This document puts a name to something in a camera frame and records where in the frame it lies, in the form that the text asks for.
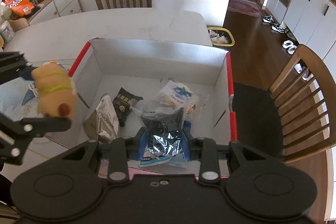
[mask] dresser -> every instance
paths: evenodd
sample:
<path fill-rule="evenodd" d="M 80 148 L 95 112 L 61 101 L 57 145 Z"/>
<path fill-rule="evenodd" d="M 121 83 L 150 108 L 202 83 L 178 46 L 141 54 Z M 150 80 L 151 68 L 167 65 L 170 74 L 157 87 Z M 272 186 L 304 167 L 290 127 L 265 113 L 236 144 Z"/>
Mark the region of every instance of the dresser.
<path fill-rule="evenodd" d="M 43 0 L 40 4 L 43 7 L 28 19 L 30 25 L 82 12 L 79 0 Z"/>

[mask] rug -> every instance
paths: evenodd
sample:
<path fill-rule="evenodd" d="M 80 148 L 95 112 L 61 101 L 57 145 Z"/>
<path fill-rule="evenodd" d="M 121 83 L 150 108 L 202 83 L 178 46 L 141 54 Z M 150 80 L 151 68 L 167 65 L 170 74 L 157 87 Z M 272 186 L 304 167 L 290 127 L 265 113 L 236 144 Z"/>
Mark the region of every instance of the rug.
<path fill-rule="evenodd" d="M 229 0 L 227 10 L 258 18 L 264 17 L 260 6 L 249 0 Z"/>

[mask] black mat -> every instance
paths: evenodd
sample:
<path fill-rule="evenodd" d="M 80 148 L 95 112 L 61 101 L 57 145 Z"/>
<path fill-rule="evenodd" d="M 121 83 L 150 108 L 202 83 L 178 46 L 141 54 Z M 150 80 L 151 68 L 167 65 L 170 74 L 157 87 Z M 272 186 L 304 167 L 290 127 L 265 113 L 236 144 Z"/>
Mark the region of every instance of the black mat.
<path fill-rule="evenodd" d="M 271 156 L 281 155 L 282 125 L 270 93 L 240 83 L 234 83 L 234 93 L 238 140 Z"/>

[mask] white shoe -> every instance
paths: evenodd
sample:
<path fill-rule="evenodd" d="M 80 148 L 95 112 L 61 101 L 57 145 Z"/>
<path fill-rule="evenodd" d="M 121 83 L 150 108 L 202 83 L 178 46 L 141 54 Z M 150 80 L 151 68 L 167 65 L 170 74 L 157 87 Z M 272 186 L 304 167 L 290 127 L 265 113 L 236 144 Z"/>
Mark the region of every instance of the white shoe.
<path fill-rule="evenodd" d="M 289 47 L 288 49 L 287 49 L 287 52 L 290 54 L 290 55 L 292 55 L 294 52 L 295 52 L 295 50 L 296 50 L 296 46 L 295 45 L 293 45 L 293 46 L 291 46 L 291 47 Z"/>
<path fill-rule="evenodd" d="M 302 70 L 304 70 L 306 67 L 301 67 L 301 64 L 300 63 L 297 63 L 295 66 L 294 66 L 294 68 L 295 68 L 295 70 L 296 70 L 296 72 L 298 73 L 298 74 L 300 74 L 301 72 L 302 72 Z M 304 73 L 304 75 L 302 76 L 302 79 L 304 80 L 304 81 L 307 81 L 307 79 L 308 79 L 308 74 L 309 74 L 309 72 L 308 72 L 308 70 Z"/>
<path fill-rule="evenodd" d="M 289 48 L 292 47 L 293 45 L 294 45 L 293 42 L 290 40 L 286 40 L 285 42 L 282 43 L 283 48 Z"/>

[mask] black snack bag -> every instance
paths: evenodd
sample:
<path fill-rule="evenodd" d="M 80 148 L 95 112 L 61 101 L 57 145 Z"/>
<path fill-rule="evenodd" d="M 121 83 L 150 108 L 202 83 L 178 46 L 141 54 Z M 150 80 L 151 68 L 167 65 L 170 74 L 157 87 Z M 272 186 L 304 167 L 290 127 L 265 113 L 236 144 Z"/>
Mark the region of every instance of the black snack bag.
<path fill-rule="evenodd" d="M 112 102 L 119 120 L 119 125 L 121 127 L 125 126 L 127 115 L 131 112 L 131 109 L 129 107 L 131 105 L 132 99 L 135 99 L 137 101 L 143 100 L 142 97 L 135 96 L 129 93 L 127 90 L 121 88 L 118 92 L 118 95 L 114 98 Z"/>

